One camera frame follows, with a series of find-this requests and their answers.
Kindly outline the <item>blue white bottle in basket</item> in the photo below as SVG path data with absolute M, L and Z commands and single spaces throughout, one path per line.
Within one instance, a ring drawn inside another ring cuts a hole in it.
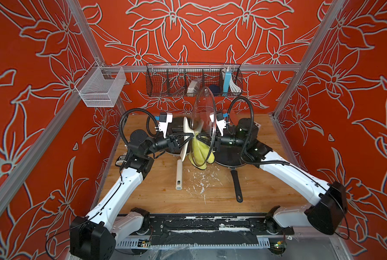
M 227 96 L 231 82 L 231 70 L 229 68 L 222 69 L 223 74 L 223 92 L 222 96 Z

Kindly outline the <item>clear plastic wall bin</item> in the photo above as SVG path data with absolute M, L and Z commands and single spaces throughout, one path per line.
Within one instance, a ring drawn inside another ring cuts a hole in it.
M 87 107 L 110 108 L 115 106 L 125 83 L 122 68 L 110 71 L 93 67 L 75 88 Z

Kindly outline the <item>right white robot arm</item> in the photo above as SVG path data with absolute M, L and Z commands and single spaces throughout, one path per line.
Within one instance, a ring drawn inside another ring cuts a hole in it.
M 245 165 L 272 174 L 306 199 L 304 206 L 273 207 L 266 214 L 268 232 L 276 234 L 280 228 L 310 225 L 325 235 L 335 235 L 341 223 L 348 223 L 344 185 L 316 178 L 260 142 L 251 103 L 248 108 L 249 118 L 230 126 L 229 113 L 218 111 L 213 97 L 199 97 L 192 117 L 195 131 L 191 140 L 192 162 L 197 167 L 218 163 L 230 168 L 239 203 L 243 197 L 236 169 Z

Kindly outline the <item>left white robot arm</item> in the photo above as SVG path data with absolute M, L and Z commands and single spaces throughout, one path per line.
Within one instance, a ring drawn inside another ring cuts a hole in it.
M 149 129 L 135 130 L 127 138 L 124 128 L 128 116 L 142 112 L 148 116 L 147 123 L 153 122 L 156 133 Z M 125 112 L 119 121 L 118 131 L 127 146 L 127 154 L 119 167 L 119 177 L 104 198 L 84 217 L 76 217 L 69 228 L 70 253 L 82 260 L 108 260 L 115 251 L 117 241 L 134 232 L 149 230 L 148 211 L 134 208 L 123 219 L 116 220 L 120 210 L 135 189 L 144 181 L 152 169 L 154 160 L 166 150 L 181 152 L 186 156 L 188 142 L 194 134 L 188 131 L 189 120 L 183 119 L 182 129 L 168 132 L 173 115 L 169 112 L 155 117 L 142 108 Z

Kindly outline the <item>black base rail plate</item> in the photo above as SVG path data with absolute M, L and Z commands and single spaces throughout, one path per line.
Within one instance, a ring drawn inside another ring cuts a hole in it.
M 294 229 L 277 226 L 265 213 L 154 213 L 133 235 L 153 245 L 258 245 L 260 237 L 284 239 Z

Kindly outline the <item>black frying pan with lid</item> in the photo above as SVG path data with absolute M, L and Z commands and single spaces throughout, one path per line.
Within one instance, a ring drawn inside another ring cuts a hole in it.
M 243 195 L 239 181 L 237 168 L 244 166 L 245 162 L 241 159 L 241 150 L 247 137 L 252 137 L 255 127 L 250 130 L 249 127 L 237 125 L 234 133 L 225 129 L 224 135 L 228 136 L 228 145 L 214 152 L 215 162 L 230 169 L 230 174 L 234 183 L 235 197 L 238 203 L 243 202 Z

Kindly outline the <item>glass lid with white handle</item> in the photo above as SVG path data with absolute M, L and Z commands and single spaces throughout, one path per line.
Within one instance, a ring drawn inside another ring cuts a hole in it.
M 196 95 L 196 100 L 193 106 L 192 115 L 191 115 L 191 118 L 189 119 L 190 128 L 193 130 L 193 137 L 195 135 L 195 132 L 207 133 L 210 135 L 209 127 L 207 125 L 208 120 L 206 119 L 206 116 L 209 113 L 216 113 L 215 98 L 212 92 L 209 90 L 209 88 L 204 87 Z M 212 137 L 213 137 L 212 142 L 214 143 L 216 136 L 212 136 Z M 189 142 L 188 153 L 186 155 L 186 158 L 188 158 L 188 155 L 191 152 L 190 147 L 191 145 Z M 211 151 L 213 151 L 213 147 L 210 147 L 210 152 L 208 154 L 211 154 Z

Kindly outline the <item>white packet in basket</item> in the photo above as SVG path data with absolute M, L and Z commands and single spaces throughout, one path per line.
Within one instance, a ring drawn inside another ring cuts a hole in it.
M 202 79 L 193 79 L 187 87 L 187 97 L 194 97 L 200 91 Z

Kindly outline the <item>yellow microfiber cloth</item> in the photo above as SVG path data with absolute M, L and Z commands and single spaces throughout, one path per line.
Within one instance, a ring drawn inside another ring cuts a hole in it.
M 210 147 L 197 139 L 198 134 L 199 132 L 195 132 L 194 138 L 190 141 L 191 152 L 188 158 L 194 167 L 200 170 L 206 170 L 207 165 L 215 161 L 215 156 L 213 151 L 211 151 L 211 154 L 208 154 Z

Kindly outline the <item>dark blue round object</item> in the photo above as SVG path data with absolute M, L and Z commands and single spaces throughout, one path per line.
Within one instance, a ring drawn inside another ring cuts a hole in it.
M 211 84 L 208 86 L 209 90 L 212 92 L 214 96 L 219 96 L 221 94 L 221 89 L 216 84 Z

